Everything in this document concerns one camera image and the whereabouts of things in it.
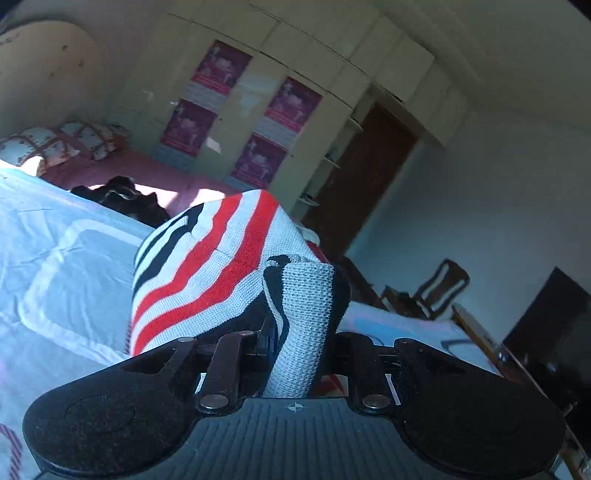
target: shelf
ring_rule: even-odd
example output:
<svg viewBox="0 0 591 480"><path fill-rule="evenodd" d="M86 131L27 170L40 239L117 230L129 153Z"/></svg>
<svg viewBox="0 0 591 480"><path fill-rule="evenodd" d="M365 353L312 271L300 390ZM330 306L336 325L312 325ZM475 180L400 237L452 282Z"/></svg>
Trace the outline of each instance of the shelf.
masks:
<svg viewBox="0 0 591 480"><path fill-rule="evenodd" d="M361 124L357 120L355 120L354 118L349 117L347 119L347 123L349 123L350 125L355 127L356 130L358 130L360 132L363 131L363 127L361 126Z"/></svg>
<svg viewBox="0 0 591 480"><path fill-rule="evenodd" d="M304 197L299 197L297 201L303 203L304 205L307 205L308 207L318 207L320 205L318 202Z"/></svg>
<svg viewBox="0 0 591 480"><path fill-rule="evenodd" d="M331 160L329 157L323 157L322 160L330 163L334 168L340 168L340 165L334 160Z"/></svg>

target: screw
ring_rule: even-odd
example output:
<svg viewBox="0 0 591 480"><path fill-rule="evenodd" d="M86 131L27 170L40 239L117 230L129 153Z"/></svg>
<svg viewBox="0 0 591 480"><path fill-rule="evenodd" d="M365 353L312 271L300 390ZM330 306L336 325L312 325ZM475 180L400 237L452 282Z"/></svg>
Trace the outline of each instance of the screw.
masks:
<svg viewBox="0 0 591 480"><path fill-rule="evenodd" d="M214 393L212 395L205 395L199 403L203 408L208 410L219 410L228 405L230 401L226 396Z"/></svg>
<svg viewBox="0 0 591 480"><path fill-rule="evenodd" d="M390 405L390 399L380 394L367 395L362 400L363 405L371 410L382 410Z"/></svg>

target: white wall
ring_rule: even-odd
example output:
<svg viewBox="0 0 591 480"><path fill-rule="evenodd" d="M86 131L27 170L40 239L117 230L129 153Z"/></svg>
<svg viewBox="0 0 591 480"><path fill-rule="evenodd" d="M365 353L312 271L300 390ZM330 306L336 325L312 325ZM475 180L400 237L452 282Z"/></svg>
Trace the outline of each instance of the white wall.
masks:
<svg viewBox="0 0 591 480"><path fill-rule="evenodd" d="M409 165L349 255L376 291L414 292L449 257L461 303L500 341L554 268L591 291L591 134L482 113Z"/></svg>
<svg viewBox="0 0 591 480"><path fill-rule="evenodd" d="M107 98L123 82L170 0L24 0L1 29L35 20L63 20L84 29L105 59Z"/></svg>

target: white bed sheet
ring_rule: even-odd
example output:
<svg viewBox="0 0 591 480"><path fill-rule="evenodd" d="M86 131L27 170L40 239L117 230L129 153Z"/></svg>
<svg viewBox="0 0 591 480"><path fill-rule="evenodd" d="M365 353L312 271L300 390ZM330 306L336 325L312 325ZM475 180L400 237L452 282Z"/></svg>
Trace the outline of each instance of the white bed sheet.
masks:
<svg viewBox="0 0 591 480"><path fill-rule="evenodd" d="M27 480L29 405L126 358L133 260L152 229L4 168L0 228L0 480Z"/></svg>
<svg viewBox="0 0 591 480"><path fill-rule="evenodd" d="M419 340L460 360L499 374L482 350L451 320L426 322L352 301L338 331L363 333L374 344L383 346L394 345L398 338Z"/></svg>

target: red bedding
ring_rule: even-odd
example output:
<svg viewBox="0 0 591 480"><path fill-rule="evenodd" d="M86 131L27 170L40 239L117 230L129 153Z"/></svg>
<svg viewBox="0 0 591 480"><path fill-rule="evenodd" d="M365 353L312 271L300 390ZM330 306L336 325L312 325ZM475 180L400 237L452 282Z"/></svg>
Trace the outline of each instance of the red bedding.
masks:
<svg viewBox="0 0 591 480"><path fill-rule="evenodd" d="M64 190L78 185L104 185L117 175L134 179L143 194L155 192L158 204L174 216L187 208L238 193L237 190L207 177L188 174L164 165L139 152L112 154L101 161L78 156L50 168L42 178Z"/></svg>

